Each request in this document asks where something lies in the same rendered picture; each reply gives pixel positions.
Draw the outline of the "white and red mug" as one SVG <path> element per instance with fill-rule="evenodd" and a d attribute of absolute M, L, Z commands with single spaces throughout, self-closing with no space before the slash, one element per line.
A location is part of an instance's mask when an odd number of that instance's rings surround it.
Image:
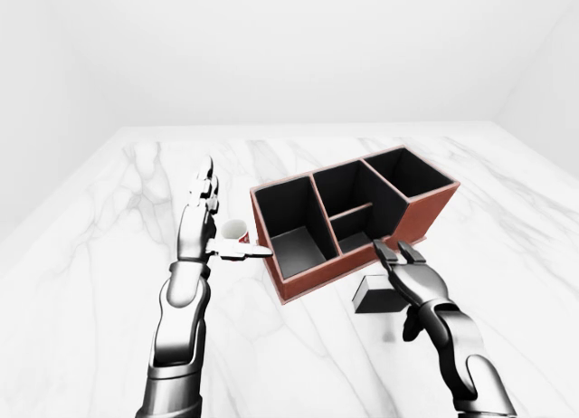
<path fill-rule="evenodd" d="M 250 242 L 247 223 L 242 219 L 226 221 L 221 228 L 221 235 L 224 239 L 235 240 L 236 242 Z"/>

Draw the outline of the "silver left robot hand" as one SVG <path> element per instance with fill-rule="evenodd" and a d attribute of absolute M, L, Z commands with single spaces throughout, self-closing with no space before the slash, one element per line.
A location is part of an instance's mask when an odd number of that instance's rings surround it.
<path fill-rule="evenodd" d="M 177 235 L 177 259 L 208 262 L 213 255 L 230 261 L 270 257 L 272 250 L 268 247 L 215 239 L 214 215 L 219 209 L 218 192 L 219 181 L 214 174 L 214 163 L 210 156 L 206 156 L 189 186 L 189 200 L 182 213 Z"/>

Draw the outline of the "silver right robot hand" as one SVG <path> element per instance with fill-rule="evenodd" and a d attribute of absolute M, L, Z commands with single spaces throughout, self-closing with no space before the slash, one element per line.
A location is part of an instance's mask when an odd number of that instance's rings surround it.
<path fill-rule="evenodd" d="M 413 341 L 425 329 L 436 347 L 444 347 L 450 340 L 435 309 L 454 308 L 448 288 L 442 277 L 409 243 L 398 242 L 405 264 L 397 260 L 396 253 L 379 239 L 373 240 L 375 252 L 388 273 L 388 279 L 397 293 L 409 304 L 403 325 L 403 340 Z"/>

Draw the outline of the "red-brown desk caddy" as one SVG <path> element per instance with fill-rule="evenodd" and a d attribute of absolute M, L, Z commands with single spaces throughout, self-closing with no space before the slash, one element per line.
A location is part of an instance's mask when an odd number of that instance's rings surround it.
<path fill-rule="evenodd" d="M 399 146 L 252 188 L 280 302 L 376 262 L 375 239 L 391 249 L 420 242 L 459 185 Z"/>

